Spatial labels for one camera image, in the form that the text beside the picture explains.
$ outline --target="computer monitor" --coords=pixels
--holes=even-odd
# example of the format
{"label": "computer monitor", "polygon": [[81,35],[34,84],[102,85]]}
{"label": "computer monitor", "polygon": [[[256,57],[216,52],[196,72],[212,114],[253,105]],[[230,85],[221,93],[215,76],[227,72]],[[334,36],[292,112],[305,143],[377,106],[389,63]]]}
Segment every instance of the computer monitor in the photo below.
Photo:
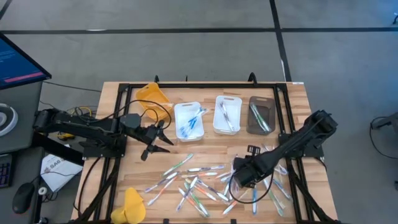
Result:
{"label": "computer monitor", "polygon": [[0,90],[50,78],[43,67],[0,33]]}

